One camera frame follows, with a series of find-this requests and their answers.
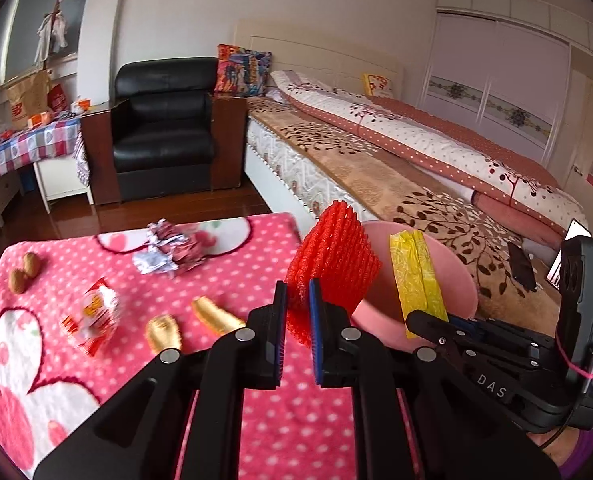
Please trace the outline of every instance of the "wooden floor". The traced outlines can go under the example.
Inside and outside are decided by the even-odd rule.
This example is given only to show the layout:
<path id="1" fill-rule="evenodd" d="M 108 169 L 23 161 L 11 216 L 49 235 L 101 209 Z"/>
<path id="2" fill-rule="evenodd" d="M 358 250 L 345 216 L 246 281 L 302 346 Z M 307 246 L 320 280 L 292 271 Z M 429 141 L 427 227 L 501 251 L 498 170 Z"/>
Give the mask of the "wooden floor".
<path id="1" fill-rule="evenodd" d="M 0 257 L 6 247 L 24 240 L 55 240 L 137 229 L 160 218 L 180 224 L 269 212 L 247 179 L 238 189 L 102 206 L 89 206 L 86 196 L 78 195 L 52 202 L 49 215 L 38 191 L 33 191 L 25 197 L 17 195 L 3 213 Z"/>

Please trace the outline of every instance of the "wardrobe door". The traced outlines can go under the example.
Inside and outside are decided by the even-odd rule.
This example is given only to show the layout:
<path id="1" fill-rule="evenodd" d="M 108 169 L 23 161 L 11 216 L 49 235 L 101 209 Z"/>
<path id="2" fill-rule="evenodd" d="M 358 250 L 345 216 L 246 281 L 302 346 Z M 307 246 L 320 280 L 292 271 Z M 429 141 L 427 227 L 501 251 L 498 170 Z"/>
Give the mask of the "wardrobe door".
<path id="1" fill-rule="evenodd" d="M 497 23 L 489 96 L 479 132 L 540 161 L 563 114 L 568 73 L 569 45 Z"/>
<path id="2" fill-rule="evenodd" d="M 493 20 L 438 15 L 423 110 L 476 129 L 495 27 Z"/>

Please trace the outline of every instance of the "red bag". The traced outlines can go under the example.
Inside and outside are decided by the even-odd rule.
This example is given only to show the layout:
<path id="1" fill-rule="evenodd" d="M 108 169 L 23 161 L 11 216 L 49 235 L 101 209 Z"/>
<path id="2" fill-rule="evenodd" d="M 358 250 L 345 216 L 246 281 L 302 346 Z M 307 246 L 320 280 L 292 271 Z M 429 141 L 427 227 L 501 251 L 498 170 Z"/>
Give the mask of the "red bag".
<path id="1" fill-rule="evenodd" d="M 70 110 L 70 105 L 65 96 L 65 92 L 61 86 L 61 83 L 54 85 L 48 92 L 48 106 L 52 108 L 52 111 L 57 114 L 59 112 L 67 112 Z"/>

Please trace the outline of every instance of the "candy wrapper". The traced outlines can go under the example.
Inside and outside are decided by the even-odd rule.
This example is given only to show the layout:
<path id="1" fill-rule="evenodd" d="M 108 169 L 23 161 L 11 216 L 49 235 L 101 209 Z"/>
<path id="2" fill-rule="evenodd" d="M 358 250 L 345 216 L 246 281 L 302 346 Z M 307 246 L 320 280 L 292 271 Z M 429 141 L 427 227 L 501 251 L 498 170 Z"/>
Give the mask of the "candy wrapper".
<path id="1" fill-rule="evenodd" d="M 118 296 L 101 278 L 74 302 L 61 320 L 69 342 L 89 357 L 99 356 L 118 325 Z"/>
<path id="2" fill-rule="evenodd" d="M 205 259 L 198 238 L 193 234 L 183 234 L 166 219 L 149 224 L 147 229 L 147 249 L 132 255 L 132 263 L 141 274 L 165 272 L 174 277 L 196 267 Z"/>

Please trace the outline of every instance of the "snack package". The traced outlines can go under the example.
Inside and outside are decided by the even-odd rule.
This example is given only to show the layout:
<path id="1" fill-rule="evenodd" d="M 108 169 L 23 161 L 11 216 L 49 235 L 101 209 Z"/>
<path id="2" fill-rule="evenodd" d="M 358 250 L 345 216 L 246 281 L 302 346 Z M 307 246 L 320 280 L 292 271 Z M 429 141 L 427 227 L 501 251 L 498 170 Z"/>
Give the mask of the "snack package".
<path id="1" fill-rule="evenodd" d="M 90 109 L 90 100 L 89 99 L 81 99 L 80 97 L 72 103 L 70 109 L 77 115 L 84 114 Z"/>
<path id="2" fill-rule="evenodd" d="M 16 133 L 11 123 L 0 121 L 0 142 L 11 139 Z"/>
<path id="3" fill-rule="evenodd" d="M 88 357 L 97 357 L 118 325 L 118 296 L 101 278 L 74 302 L 61 320 L 69 342 Z"/>
<path id="4" fill-rule="evenodd" d="M 48 106 L 52 108 L 52 111 L 57 114 L 59 112 L 68 112 L 70 105 L 67 102 L 67 97 L 63 91 L 61 83 L 57 83 L 48 92 Z"/>
<path id="5" fill-rule="evenodd" d="M 43 126 L 48 126 L 52 121 L 54 121 L 54 114 L 52 112 L 41 112 L 41 124 Z"/>
<path id="6" fill-rule="evenodd" d="M 403 318 L 416 309 L 447 321 L 441 290 L 423 233 L 414 230 L 390 235 L 390 255 Z M 407 330 L 408 339 L 417 337 Z"/>

